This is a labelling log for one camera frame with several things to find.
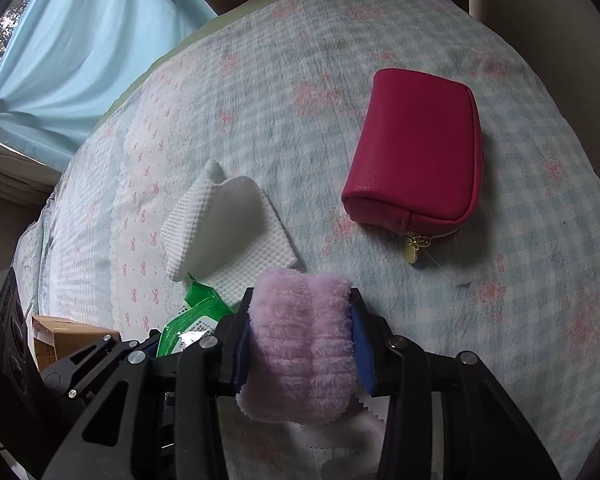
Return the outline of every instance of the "quilted bedspread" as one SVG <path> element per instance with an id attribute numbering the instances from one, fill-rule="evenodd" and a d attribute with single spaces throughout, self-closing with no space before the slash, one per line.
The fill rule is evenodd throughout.
<path id="1" fill-rule="evenodd" d="M 462 82 L 478 105 L 482 197 L 431 248 L 439 265 L 411 267 L 397 237 L 340 203 L 387 67 Z M 165 277 L 160 226 L 210 158 L 265 191 L 302 270 L 349 277 L 427 351 L 474 350 L 576 476 L 600 436 L 600 182 L 509 45 L 449 0 L 279 0 L 227 24 L 157 66 L 81 147 L 18 246 L 23 302 L 125 338 L 162 328 L 184 285 Z M 268 445 L 234 444 L 242 478 L 301 477 Z"/>

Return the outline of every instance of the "red zippered pouch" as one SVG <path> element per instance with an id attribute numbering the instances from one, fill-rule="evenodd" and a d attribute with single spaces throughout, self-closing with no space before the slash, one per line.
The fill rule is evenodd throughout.
<path id="1" fill-rule="evenodd" d="M 376 73 L 342 203 L 355 222 L 406 238 L 405 256 L 451 235 L 475 210 L 482 134 L 469 87 L 387 68 Z"/>

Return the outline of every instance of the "pink fluffy towel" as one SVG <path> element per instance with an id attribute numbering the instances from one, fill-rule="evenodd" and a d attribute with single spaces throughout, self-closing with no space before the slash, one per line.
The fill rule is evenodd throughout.
<path id="1" fill-rule="evenodd" d="M 349 280 L 269 269 L 253 289 L 250 365 L 237 396 L 261 422 L 323 424 L 338 418 L 356 386 Z"/>

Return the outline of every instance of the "gold zipper pull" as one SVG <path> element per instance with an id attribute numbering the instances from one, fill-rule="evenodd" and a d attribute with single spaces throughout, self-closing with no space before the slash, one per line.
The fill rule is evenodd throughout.
<path id="1" fill-rule="evenodd" d="M 431 238 L 421 235 L 406 235 L 402 252 L 407 261 L 413 265 L 418 261 L 418 251 L 431 245 Z"/>

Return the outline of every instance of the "metal bolt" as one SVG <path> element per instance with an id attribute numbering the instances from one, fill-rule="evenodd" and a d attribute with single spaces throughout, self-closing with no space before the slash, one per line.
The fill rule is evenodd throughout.
<path id="1" fill-rule="evenodd" d="M 408 344 L 409 340 L 401 335 L 394 335 L 391 339 L 389 339 L 389 346 L 397 350 L 407 348 Z"/>
<path id="2" fill-rule="evenodd" d="M 146 354 L 142 350 L 136 350 L 135 352 L 131 352 L 126 360 L 133 365 L 139 365 L 145 358 Z"/>
<path id="3" fill-rule="evenodd" d="M 465 365 L 475 365 L 478 362 L 478 356 L 473 352 L 462 352 L 460 354 L 460 360 Z"/>
<path id="4" fill-rule="evenodd" d="M 218 339 L 212 335 L 205 335 L 198 343 L 202 348 L 213 348 L 218 344 Z"/>

